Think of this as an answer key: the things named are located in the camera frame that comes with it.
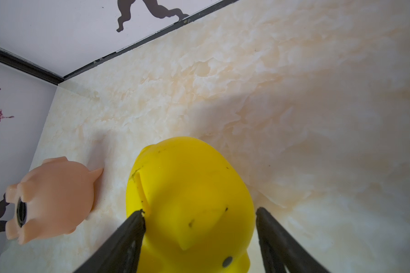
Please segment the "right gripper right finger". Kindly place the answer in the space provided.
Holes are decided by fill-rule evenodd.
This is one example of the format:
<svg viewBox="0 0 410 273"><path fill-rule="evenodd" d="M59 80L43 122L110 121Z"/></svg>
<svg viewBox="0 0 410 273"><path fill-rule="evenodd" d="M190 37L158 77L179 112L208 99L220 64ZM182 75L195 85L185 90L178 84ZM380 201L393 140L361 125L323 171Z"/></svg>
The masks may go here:
<svg viewBox="0 0 410 273"><path fill-rule="evenodd" d="M328 273L263 207L256 211L256 227L266 273Z"/></svg>

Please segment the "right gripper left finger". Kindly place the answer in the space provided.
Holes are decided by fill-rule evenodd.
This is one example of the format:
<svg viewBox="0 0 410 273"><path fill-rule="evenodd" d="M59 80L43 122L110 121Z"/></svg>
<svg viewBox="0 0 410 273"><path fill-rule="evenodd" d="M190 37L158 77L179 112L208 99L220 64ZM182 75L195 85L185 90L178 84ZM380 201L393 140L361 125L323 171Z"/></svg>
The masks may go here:
<svg viewBox="0 0 410 273"><path fill-rule="evenodd" d="M76 273L136 273L146 232L144 211L133 212Z"/></svg>

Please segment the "yellow piggy bank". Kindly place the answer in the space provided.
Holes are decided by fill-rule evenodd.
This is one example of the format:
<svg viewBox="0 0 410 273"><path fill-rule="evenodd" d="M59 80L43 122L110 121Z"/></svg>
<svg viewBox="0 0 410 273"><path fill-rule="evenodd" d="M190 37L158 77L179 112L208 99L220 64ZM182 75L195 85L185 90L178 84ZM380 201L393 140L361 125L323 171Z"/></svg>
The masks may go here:
<svg viewBox="0 0 410 273"><path fill-rule="evenodd" d="M246 273L255 208L246 184L211 145L179 136L135 160L126 213L141 211L141 273Z"/></svg>

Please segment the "black plug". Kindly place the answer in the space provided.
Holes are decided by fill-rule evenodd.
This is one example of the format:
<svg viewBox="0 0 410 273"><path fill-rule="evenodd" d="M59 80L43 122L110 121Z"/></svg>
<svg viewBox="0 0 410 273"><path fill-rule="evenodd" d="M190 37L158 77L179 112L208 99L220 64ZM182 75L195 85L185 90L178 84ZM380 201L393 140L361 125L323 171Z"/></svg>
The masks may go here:
<svg viewBox="0 0 410 273"><path fill-rule="evenodd" d="M27 219L27 204L19 198L16 205L17 224L21 228L26 223Z"/></svg>

